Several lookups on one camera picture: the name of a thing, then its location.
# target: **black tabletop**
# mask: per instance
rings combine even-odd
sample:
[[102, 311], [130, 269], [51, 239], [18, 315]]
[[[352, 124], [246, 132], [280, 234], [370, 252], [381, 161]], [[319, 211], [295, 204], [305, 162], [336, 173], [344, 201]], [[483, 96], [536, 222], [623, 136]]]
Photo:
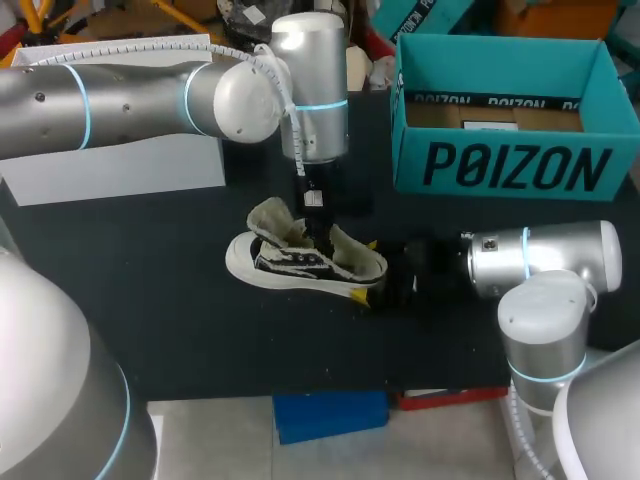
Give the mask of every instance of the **black tabletop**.
[[[590, 344], [640, 338], [640, 202], [626, 185], [613, 203], [403, 195], [391, 178], [388, 96], [350, 100], [350, 175], [373, 211], [341, 218], [362, 241], [443, 236], [606, 219], [624, 255], [620, 291], [603, 296]], [[229, 241], [273, 195], [292, 204], [292, 165], [279, 138], [227, 144], [227, 187], [18, 208], [5, 219], [28, 263], [67, 292], [147, 400], [335, 389], [503, 386], [508, 371], [492, 302], [373, 313], [311, 291], [267, 291], [233, 278]]]

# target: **gray floor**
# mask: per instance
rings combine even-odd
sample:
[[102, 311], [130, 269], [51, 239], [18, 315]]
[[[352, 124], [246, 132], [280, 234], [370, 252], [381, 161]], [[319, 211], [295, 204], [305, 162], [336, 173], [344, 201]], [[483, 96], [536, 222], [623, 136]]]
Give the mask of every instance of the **gray floor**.
[[154, 402], [157, 480], [511, 480], [497, 402], [393, 412], [384, 428], [281, 446], [270, 397]]

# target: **canvas sneaker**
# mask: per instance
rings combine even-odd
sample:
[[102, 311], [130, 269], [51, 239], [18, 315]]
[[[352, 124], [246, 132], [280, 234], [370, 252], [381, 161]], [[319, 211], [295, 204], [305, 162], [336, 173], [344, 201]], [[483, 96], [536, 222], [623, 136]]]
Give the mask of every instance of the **canvas sneaker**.
[[330, 227], [330, 250], [316, 248], [305, 234], [304, 219], [295, 220], [280, 198], [269, 198], [247, 217], [249, 232], [231, 241], [227, 269], [243, 282], [276, 290], [305, 288], [354, 297], [382, 285], [387, 261], [354, 240], [337, 225]]

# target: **shoebox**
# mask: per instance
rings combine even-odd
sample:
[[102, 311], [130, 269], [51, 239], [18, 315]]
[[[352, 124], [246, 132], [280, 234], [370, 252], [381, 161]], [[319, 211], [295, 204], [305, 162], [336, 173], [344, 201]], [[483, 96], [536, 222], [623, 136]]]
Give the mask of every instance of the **shoebox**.
[[391, 112], [407, 193], [612, 200], [640, 148], [597, 41], [402, 35]]
[[466, 403], [485, 402], [507, 395], [507, 388], [474, 388], [471, 390], [408, 390], [396, 395], [400, 410], [424, 410]]
[[321, 392], [274, 395], [280, 444], [383, 427], [389, 419], [385, 392]]
[[373, 28], [396, 44], [401, 33], [448, 33], [473, 0], [394, 0], [381, 2]]
[[618, 0], [500, 0], [494, 29], [499, 35], [596, 40], [605, 38], [617, 11]]

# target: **white panel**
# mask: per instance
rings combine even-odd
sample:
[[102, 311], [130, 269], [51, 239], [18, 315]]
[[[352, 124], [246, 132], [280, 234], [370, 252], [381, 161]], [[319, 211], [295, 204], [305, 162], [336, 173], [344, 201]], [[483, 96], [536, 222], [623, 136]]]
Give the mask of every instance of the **white panel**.
[[[167, 40], [209, 44], [209, 36], [202, 34], [33, 47], [18, 51], [14, 65], [28, 65], [79, 48]], [[167, 66], [210, 60], [208, 52], [169, 50], [112, 55], [74, 63]], [[9, 159], [0, 162], [0, 171], [21, 206], [225, 184], [220, 140], [185, 134], [126, 145]]]

